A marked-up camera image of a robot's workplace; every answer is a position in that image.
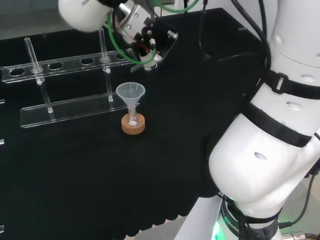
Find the robot end effector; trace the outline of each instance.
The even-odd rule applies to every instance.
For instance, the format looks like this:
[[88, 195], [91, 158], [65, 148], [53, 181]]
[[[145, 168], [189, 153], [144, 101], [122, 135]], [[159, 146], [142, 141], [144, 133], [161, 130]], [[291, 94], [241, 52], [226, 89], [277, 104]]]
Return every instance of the robot end effector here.
[[174, 27], [155, 20], [133, 0], [59, 0], [58, 7], [62, 18], [81, 32], [100, 29], [113, 9], [115, 31], [127, 44], [135, 44], [140, 57], [156, 48], [156, 62], [166, 56], [178, 38]]

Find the plastic funnel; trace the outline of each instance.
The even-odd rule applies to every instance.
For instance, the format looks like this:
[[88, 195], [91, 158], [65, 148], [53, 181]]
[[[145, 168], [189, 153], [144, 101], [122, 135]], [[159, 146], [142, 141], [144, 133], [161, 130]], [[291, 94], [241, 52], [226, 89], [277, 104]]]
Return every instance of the plastic funnel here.
[[145, 87], [137, 82], [125, 82], [116, 88], [116, 94], [128, 105], [128, 108], [134, 108], [145, 92]]

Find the black strap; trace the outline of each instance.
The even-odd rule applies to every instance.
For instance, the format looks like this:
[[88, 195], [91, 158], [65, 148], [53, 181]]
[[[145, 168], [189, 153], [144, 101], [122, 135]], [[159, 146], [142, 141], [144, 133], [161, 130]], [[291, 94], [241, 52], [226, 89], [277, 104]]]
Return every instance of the black strap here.
[[267, 134], [292, 146], [303, 148], [311, 140], [311, 136], [303, 135], [274, 120], [261, 109], [251, 103], [244, 102], [241, 113], [254, 125]]
[[[237, 208], [235, 203], [231, 199], [228, 199], [228, 202], [230, 201], [232, 204], [227, 204], [225, 200], [222, 201], [220, 212], [228, 229], [238, 237], [239, 240], [270, 240], [276, 235], [279, 226], [278, 216], [282, 209], [272, 217], [255, 218], [245, 216]], [[273, 222], [270, 225], [263, 228], [252, 228], [249, 225], [270, 223], [271, 221]]]
[[320, 100], [320, 86], [311, 86], [291, 81], [287, 75], [275, 73], [271, 70], [261, 79], [277, 94], [289, 94], [304, 99]]

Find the black tablecloth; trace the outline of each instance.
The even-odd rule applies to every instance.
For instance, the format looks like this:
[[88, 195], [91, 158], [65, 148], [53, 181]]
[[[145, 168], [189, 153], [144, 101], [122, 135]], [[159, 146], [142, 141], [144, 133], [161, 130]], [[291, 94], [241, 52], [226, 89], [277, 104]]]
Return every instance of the black tablecloth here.
[[[1, 83], [0, 239], [122, 240], [185, 216], [199, 196], [214, 194], [202, 176], [200, 143], [226, 129], [262, 63], [250, 54], [216, 62], [261, 46], [224, 10], [207, 12], [202, 39], [212, 61], [202, 61], [196, 12], [164, 18], [179, 40], [156, 71], [112, 68], [113, 90], [130, 81], [146, 88], [137, 108], [146, 129], [138, 136], [122, 132], [126, 110], [20, 128], [20, 108], [43, 103], [39, 87]], [[31, 41], [39, 61], [100, 50], [97, 34], [75, 30]], [[0, 41], [0, 53], [0, 66], [29, 62], [23, 38]], [[101, 69], [45, 82], [52, 102], [106, 92]]]

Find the test tube rack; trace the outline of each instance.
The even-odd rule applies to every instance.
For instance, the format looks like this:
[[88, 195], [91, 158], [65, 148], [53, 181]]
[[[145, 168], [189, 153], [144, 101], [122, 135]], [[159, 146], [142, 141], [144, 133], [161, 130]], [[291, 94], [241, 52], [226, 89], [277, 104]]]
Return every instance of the test tube rack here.
[[[2, 70], [2, 81], [10, 84], [35, 80], [40, 88], [44, 104], [21, 108], [20, 126], [22, 128], [46, 125], [127, 108], [127, 105], [116, 92], [112, 92], [111, 68], [131, 64], [131, 62], [122, 59], [117, 51], [107, 52], [103, 28], [99, 29], [98, 34], [101, 48], [100, 53], [39, 62], [37, 61], [31, 39], [28, 37], [24, 39], [31, 63], [5, 66]], [[125, 51], [128, 56], [135, 59], [135, 54], [131, 48]], [[45, 85], [45, 78], [99, 68], [102, 68], [104, 72], [106, 93], [57, 102], [50, 101]]]

